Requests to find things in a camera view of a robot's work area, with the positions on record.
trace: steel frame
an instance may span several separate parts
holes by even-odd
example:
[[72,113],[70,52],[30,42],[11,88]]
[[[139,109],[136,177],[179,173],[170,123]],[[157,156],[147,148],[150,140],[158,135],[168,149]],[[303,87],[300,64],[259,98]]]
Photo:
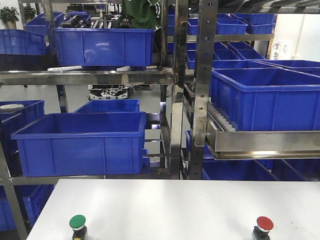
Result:
[[[122,0],[18,0],[23,13],[23,3],[41,3],[48,23],[48,39],[55,46],[55,36],[52,32],[54,17],[52,3],[87,3],[87,4],[120,4]],[[147,139],[146,142],[160,143],[160,154],[149,154],[148,157],[160,157],[160,167],[151,168],[139,175],[98,175],[98,176],[57,176],[57,177],[11,177],[5,156],[0,145],[0,185],[4,186],[21,240],[28,236],[28,228],[24,224],[15,194],[15,185],[55,184],[64,179],[106,179],[106,178],[151,178],[179,179],[180,170],[184,179],[201,179],[202,162],[205,144],[217,159],[243,158],[313,158],[320,157],[320,148],[315,143],[320,142],[319,131],[296,132],[228,132],[210,113],[208,105],[209,84],[211,80],[211,64],[214,41],[269,41],[273,34],[215,35],[217,13],[270,13],[270,14],[318,14],[318,6],[295,7],[299,1],[278,6],[273,2],[268,4],[241,7],[227,4],[218,8],[218,0],[200,0],[199,4],[199,34],[187,35],[188,0],[163,0],[162,9],[166,13],[168,4],[175,4],[175,35],[168,36],[168,15],[162,15],[164,27],[161,30],[161,67],[156,70],[135,72],[114,71],[77,71],[77,72],[47,72],[47,71],[6,71],[0,72],[1,85],[56,85],[61,112],[68,111],[65,85],[106,85],[106,84],[159,84],[161,85],[160,113],[150,113],[148,125],[150,128],[160,128],[160,139]],[[167,67],[167,42],[174,42],[173,70]],[[185,69],[186,43],[198,42],[196,68]],[[185,83],[194,84],[193,90]],[[171,125],[166,118],[166,86],[172,85]],[[185,159],[181,148],[183,112],[191,126],[191,152]],[[272,144],[265,144],[266,139]],[[250,147],[244,147],[246,141]]]

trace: metal shelving post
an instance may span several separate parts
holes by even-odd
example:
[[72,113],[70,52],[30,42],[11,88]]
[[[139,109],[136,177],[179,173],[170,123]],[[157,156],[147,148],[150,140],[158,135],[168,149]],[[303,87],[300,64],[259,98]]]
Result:
[[194,70],[195,100],[192,103],[193,129],[190,131],[189,179],[201,179],[207,135],[207,106],[214,54],[218,0],[199,2],[196,67]]

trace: blue plastic bin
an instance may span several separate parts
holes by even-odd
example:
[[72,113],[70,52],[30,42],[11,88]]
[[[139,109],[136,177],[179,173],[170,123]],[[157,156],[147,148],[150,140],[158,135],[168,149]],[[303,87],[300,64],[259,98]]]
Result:
[[273,24],[275,22],[274,14],[248,14],[245,18],[254,25]]
[[174,8],[172,8],[172,7],[170,7],[169,9],[168,9],[168,15],[175,15],[175,9]]
[[261,62],[255,62],[255,61],[250,61],[250,60],[213,61],[212,67],[214,69],[264,69],[264,68],[276,68],[276,66],[263,64]]
[[0,106],[8,104],[22,104],[24,108],[8,113],[22,114],[23,126],[45,115],[45,101],[43,100],[24,100],[24,101],[0,101]]
[[168,15],[168,25],[169,26],[175,25],[175,15]]
[[283,68],[216,69],[211,85],[213,105],[238,131],[320,130],[318,76]]
[[[175,44],[173,42],[168,43],[168,55],[174,54],[174,47]],[[186,50],[196,50],[197,43],[196,42],[187,42],[186,43]]]
[[[38,219],[48,201],[53,185],[26,185],[16,187],[23,197],[23,203],[31,226]],[[16,229],[13,214],[3,186],[0,186],[0,232]]]
[[277,181],[277,177],[256,160],[204,161],[203,180]]
[[188,18],[188,34],[197,35],[198,33],[198,18]]
[[237,49],[235,54],[242,60],[266,59],[257,53],[254,49]]
[[139,99],[125,100],[92,100],[75,110],[75,113],[110,113],[110,112],[139,112]]
[[[65,20],[64,20],[64,22],[65,21],[68,21],[72,16],[74,16],[74,15],[70,15],[70,16],[68,16]],[[89,15],[89,14],[81,14],[81,20],[82,21],[86,21],[88,24],[90,24],[91,23],[91,15]]]
[[239,35],[245,34],[247,24],[237,19],[218,18],[216,21],[216,34]]
[[11,134],[23,127],[20,113],[0,113],[0,141],[6,159],[18,151],[17,141],[11,140]]
[[227,47],[220,41],[215,41],[213,44],[213,49],[214,50],[225,50]]
[[249,44],[244,41],[231,41],[228,42],[228,49],[235,52],[237,49],[253,49]]
[[90,15],[87,11],[70,11],[66,13],[68,16],[74,15]]
[[152,29],[55,28],[61,66],[150,66]]
[[275,23],[253,25],[249,22],[246,31],[248,34],[272,34],[275,25]]
[[45,36],[24,30],[1,29],[0,54],[45,55]]
[[218,14],[219,19],[231,19],[231,17],[228,14],[220,13]]
[[[58,28],[62,25],[65,19],[65,15],[62,12],[54,12],[54,27]],[[48,35],[48,28],[46,25],[45,14],[41,13],[36,16],[30,22],[24,25],[25,30],[41,35]]]
[[320,181],[320,159],[286,159],[303,181]]
[[217,60],[239,60],[239,57],[229,49],[215,50],[213,54]]
[[[190,151],[190,130],[185,131],[185,139],[186,139],[186,150],[187,152],[189,152]],[[204,147],[203,159],[214,160],[214,156],[211,154],[207,144]]]
[[249,14],[243,14],[243,13],[231,14],[232,19],[246,20],[246,21],[248,20],[248,16],[249,16]]
[[[149,153],[148,149],[143,149],[143,155],[146,155]],[[150,168],[150,157],[143,157],[142,159],[142,167],[143,168]]]
[[53,113],[13,133],[25,177],[139,174],[145,112]]
[[271,172],[280,181],[303,181],[302,177],[290,166],[286,161],[282,159],[273,159],[271,161]]
[[175,35],[175,26],[168,26],[168,36]]
[[291,69],[295,71],[318,70],[320,62],[306,60],[259,60],[261,63],[270,64],[280,68]]

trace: white wall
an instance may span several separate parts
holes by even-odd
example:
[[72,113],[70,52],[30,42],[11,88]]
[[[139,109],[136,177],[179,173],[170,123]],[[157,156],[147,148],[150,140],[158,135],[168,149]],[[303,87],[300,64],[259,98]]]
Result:
[[279,14],[273,44],[287,42],[285,59],[320,61],[320,15]]

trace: metal bracket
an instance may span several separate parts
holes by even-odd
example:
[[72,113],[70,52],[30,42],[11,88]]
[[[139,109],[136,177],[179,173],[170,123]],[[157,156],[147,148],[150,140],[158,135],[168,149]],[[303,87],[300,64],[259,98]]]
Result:
[[206,145],[207,118],[198,117],[195,124],[194,145],[204,147]]

